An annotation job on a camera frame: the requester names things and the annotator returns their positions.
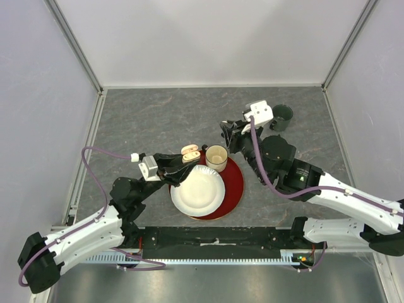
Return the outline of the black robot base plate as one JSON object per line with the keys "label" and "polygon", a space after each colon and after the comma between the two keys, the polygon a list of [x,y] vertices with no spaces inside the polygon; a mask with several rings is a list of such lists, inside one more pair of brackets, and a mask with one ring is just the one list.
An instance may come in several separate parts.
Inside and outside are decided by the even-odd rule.
{"label": "black robot base plate", "polygon": [[142,250],[235,246],[268,248],[271,250],[321,250],[327,245],[314,243],[290,229],[275,227],[144,227],[139,229],[138,242]]}

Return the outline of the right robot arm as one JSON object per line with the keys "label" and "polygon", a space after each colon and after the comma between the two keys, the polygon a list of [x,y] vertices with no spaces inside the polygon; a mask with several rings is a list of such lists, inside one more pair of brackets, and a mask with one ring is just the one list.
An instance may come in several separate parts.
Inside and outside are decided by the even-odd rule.
{"label": "right robot arm", "polygon": [[230,153],[241,153],[259,181],[281,198],[336,210],[346,219],[294,219],[289,241],[364,243],[387,256],[403,255],[403,201],[365,193],[319,167],[295,157],[295,146],[281,136],[260,139],[262,128],[247,121],[222,121],[222,137]]}

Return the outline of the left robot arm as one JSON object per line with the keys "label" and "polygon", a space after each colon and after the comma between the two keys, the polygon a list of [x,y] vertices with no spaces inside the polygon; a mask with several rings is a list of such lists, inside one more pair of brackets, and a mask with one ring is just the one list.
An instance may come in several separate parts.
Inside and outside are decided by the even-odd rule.
{"label": "left robot arm", "polygon": [[179,186],[199,163],[198,157],[186,161],[181,153],[132,153],[123,159],[137,163],[142,177],[117,178],[111,192],[104,194],[103,207],[84,220],[54,234],[30,235],[18,257],[21,287],[41,293],[96,253],[134,247],[140,237],[135,220],[145,209],[144,200],[164,185]]}

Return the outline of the pink earbud charging case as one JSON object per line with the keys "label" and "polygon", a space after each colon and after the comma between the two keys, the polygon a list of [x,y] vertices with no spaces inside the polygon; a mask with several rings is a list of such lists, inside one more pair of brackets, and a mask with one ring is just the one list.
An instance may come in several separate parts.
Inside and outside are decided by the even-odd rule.
{"label": "pink earbud charging case", "polygon": [[188,163],[188,162],[192,162],[194,160],[198,160],[201,156],[201,153],[199,151],[198,145],[191,144],[191,145],[184,146],[181,149],[181,155],[182,155],[182,162]]}

